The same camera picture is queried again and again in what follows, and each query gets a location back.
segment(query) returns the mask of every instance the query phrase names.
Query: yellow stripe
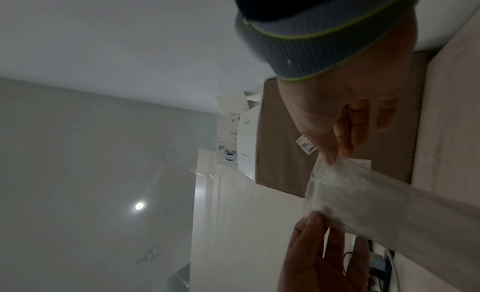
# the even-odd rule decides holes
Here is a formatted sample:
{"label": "yellow stripe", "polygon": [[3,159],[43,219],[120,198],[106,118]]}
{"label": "yellow stripe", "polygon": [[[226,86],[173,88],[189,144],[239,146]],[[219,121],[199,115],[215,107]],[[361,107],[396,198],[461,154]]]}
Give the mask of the yellow stripe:
{"label": "yellow stripe", "polygon": [[344,25],[341,25],[341,26],[337,26],[335,28],[332,28],[330,30],[326,30],[326,31],[320,31],[320,32],[317,32],[317,33],[313,33],[313,34],[307,34],[307,35],[278,35],[278,34],[273,34],[273,33],[270,33],[270,32],[266,32],[266,31],[263,31],[263,30],[260,30],[258,28],[256,28],[254,25],[252,25],[249,21],[246,21],[246,20],[243,20],[243,23],[245,25],[251,25],[255,30],[257,30],[258,32],[262,33],[262,34],[265,34],[267,36],[270,36],[270,37],[274,37],[274,38],[281,38],[281,39],[308,39],[308,38],[314,38],[314,37],[318,37],[318,36],[322,36],[322,35],[326,35],[326,34],[329,34],[329,33],[333,33],[333,32],[336,32],[336,31],[339,31],[339,30],[342,30],[344,28],[347,28],[351,25],[354,25],[364,19],[367,19],[369,18],[370,16],[373,16],[377,13],[379,13],[380,11],[382,11],[383,9],[391,6],[392,4],[396,3],[397,1],[399,0],[391,0],[389,1],[387,4],[381,6],[380,8],[377,8],[376,10],[370,12],[370,13],[367,13],[366,15],[362,16],[362,17],[359,17],[359,18],[356,18]]}
{"label": "yellow stripe", "polygon": [[395,29],[401,22],[403,21],[400,20],[399,23],[397,23],[395,26],[393,26],[393,28],[389,29],[387,32],[385,32],[385,34],[383,34],[382,36],[380,36],[376,41],[374,41],[373,43],[371,43],[370,45],[368,45],[367,47],[363,48],[362,50],[358,51],[357,53],[343,59],[341,62],[339,63],[336,63],[335,65],[333,65],[332,67],[329,67],[327,69],[324,69],[320,72],[317,72],[317,73],[314,73],[314,74],[311,74],[311,75],[308,75],[308,76],[303,76],[303,77],[297,77],[297,78],[283,78],[283,77],[279,77],[283,80],[286,80],[286,81],[301,81],[301,80],[306,80],[306,79],[309,79],[309,78],[312,78],[314,76],[317,76],[317,75],[320,75],[320,74],[324,74],[325,72],[327,71],[330,71],[332,70],[333,68],[337,67],[337,66],[340,66],[346,62],[348,62],[349,60],[351,60],[352,58],[358,56],[359,54],[362,54],[364,53],[365,51],[367,51],[368,49],[372,48],[373,46],[375,46],[378,42],[380,42],[385,36],[387,36],[393,29]]}

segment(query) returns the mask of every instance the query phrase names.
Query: recessed light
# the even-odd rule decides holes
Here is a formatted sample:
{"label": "recessed light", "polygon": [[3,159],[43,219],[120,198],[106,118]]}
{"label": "recessed light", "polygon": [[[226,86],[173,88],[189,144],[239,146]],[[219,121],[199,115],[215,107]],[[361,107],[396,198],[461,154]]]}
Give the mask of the recessed light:
{"label": "recessed light", "polygon": [[145,204],[143,202],[138,202],[135,204],[135,210],[141,210],[145,207]]}

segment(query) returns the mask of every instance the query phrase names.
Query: plastic bag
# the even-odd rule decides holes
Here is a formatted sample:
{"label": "plastic bag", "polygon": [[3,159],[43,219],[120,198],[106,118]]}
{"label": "plastic bag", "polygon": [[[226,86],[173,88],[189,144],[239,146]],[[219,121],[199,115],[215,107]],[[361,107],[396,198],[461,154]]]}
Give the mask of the plastic bag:
{"label": "plastic bag", "polygon": [[317,160],[303,207],[397,251],[462,291],[480,286],[480,208],[417,189],[350,160]]}

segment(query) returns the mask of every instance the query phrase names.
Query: beige surface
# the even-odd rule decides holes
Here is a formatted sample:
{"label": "beige surface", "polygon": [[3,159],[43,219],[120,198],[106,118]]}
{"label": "beige surface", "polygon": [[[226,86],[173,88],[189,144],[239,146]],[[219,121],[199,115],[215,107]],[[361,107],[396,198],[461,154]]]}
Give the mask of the beige surface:
{"label": "beige surface", "polygon": [[[480,206],[480,12],[430,63],[412,185]],[[402,290],[457,291],[404,257]]]}

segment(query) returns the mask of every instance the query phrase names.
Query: white cable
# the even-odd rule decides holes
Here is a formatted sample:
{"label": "white cable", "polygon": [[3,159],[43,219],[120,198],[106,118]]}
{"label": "white cable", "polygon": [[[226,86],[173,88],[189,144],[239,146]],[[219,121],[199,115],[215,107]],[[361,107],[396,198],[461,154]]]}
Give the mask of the white cable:
{"label": "white cable", "polygon": [[388,259],[390,260],[391,268],[393,270],[393,274],[395,274],[396,286],[398,287],[398,292],[400,291],[400,278],[399,273],[397,272],[397,267],[395,266],[394,258],[389,249],[385,249],[386,254],[388,255]]}

